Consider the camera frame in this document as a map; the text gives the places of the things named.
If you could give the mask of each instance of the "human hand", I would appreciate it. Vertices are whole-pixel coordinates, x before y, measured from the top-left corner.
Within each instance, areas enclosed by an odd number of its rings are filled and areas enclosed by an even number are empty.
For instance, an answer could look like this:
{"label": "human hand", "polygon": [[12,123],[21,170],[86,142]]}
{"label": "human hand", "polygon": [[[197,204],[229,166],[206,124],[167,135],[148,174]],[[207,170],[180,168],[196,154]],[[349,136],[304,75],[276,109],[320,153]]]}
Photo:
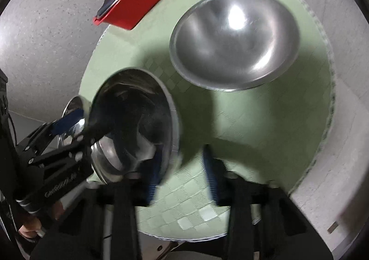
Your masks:
{"label": "human hand", "polygon": [[[58,220],[59,217],[64,213],[63,205],[60,201],[57,201],[51,207],[53,217]],[[29,215],[24,218],[23,226],[18,230],[19,234],[26,238],[34,238],[37,236],[37,231],[41,230],[41,222],[40,220],[32,215]]]}

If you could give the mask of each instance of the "checkered pattern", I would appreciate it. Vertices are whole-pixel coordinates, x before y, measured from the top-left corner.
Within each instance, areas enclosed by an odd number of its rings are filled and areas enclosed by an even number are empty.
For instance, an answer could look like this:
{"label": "checkered pattern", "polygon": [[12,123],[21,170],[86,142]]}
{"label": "checkered pattern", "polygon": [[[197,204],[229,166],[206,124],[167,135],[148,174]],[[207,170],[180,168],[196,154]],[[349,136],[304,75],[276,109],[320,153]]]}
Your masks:
{"label": "checkered pattern", "polygon": [[232,93],[209,91],[182,79],[171,65],[172,30],[199,0],[161,0],[131,31],[114,26],[96,47],[80,94],[94,91],[118,69],[138,66],[158,76],[173,96],[182,135],[182,166],[156,192],[150,208],[138,208],[139,229],[150,235],[199,240],[222,235],[229,211],[216,207],[202,169],[210,143],[229,170],[247,180],[276,180],[291,190],[306,173],[333,114],[333,71],[321,25],[301,0],[279,0],[300,27],[296,62],[277,80]]}

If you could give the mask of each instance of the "gray wall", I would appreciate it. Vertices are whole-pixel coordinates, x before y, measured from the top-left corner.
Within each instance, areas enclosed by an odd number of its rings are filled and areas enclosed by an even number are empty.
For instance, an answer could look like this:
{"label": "gray wall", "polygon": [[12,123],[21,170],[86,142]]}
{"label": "gray wall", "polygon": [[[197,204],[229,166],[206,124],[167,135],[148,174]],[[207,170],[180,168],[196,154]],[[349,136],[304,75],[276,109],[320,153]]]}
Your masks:
{"label": "gray wall", "polygon": [[[17,133],[18,142],[22,141],[28,134],[30,134],[34,129],[42,125],[44,122],[36,119],[32,119],[23,115],[19,115],[13,111],[9,111],[12,116],[15,131]],[[51,151],[57,148],[57,140],[54,139],[45,152]]]}

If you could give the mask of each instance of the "metal bowl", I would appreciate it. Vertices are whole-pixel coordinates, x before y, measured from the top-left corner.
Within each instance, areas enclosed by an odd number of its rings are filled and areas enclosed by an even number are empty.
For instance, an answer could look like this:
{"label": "metal bowl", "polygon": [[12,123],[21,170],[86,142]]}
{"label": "metal bowl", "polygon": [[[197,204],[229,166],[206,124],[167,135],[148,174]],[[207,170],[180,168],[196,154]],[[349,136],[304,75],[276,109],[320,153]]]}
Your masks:
{"label": "metal bowl", "polygon": [[104,183],[117,182],[162,146],[160,179],[177,161],[179,120],[169,91],[153,74],[127,68],[100,87],[92,102],[88,125],[114,129],[92,146],[92,165]]}
{"label": "metal bowl", "polygon": [[189,82],[234,91],[279,77],[299,43],[294,17],[277,0],[202,0],[178,21],[169,52]]}

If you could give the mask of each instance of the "gray floor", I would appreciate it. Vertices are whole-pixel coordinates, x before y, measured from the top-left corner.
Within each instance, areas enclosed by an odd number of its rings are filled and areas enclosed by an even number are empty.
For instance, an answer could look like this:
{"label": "gray floor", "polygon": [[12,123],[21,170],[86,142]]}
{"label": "gray floor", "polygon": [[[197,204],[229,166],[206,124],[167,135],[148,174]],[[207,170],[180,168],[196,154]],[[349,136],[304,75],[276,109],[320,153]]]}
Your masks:
{"label": "gray floor", "polygon": [[[293,198],[338,255],[367,210],[357,200],[368,179],[369,28],[353,0],[305,1],[333,46],[338,102],[325,154]],[[102,2],[11,0],[0,16],[0,67],[12,111],[42,121],[61,115],[106,27],[92,25]],[[335,221],[339,227],[329,234]]]}

